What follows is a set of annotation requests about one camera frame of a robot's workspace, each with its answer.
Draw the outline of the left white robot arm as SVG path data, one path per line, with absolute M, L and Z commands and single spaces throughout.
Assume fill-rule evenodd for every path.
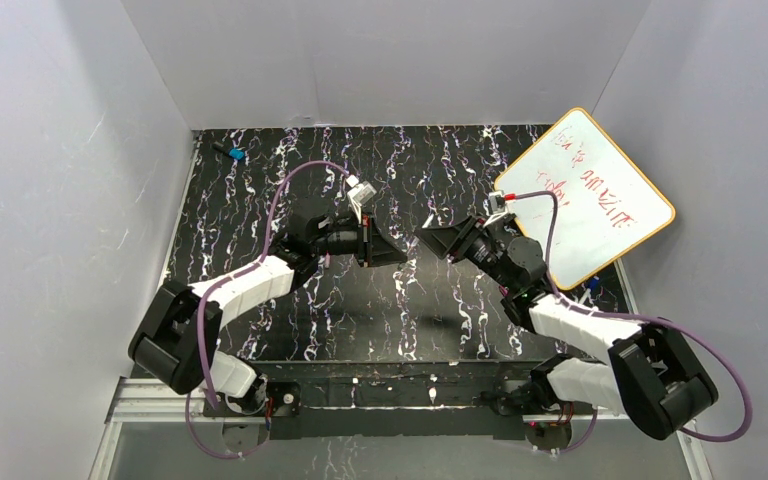
M 164 282 L 128 346 L 129 358 L 184 395 L 197 388 L 241 399 L 256 385 L 249 363 L 218 349 L 222 328 L 244 313 L 302 287 L 326 257 L 353 256 L 361 267 L 406 262 L 407 255 L 368 213 L 293 215 L 267 255 L 217 278 Z

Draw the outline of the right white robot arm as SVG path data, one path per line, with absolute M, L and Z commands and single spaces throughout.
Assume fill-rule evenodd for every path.
M 493 279 L 514 325 L 587 354 L 585 360 L 558 354 L 531 372 L 548 403 L 603 407 L 664 440 L 718 401 L 713 380 L 676 329 L 573 307 L 555 295 L 538 241 L 504 238 L 477 217 L 419 227 L 415 235 L 438 258 L 468 260 Z

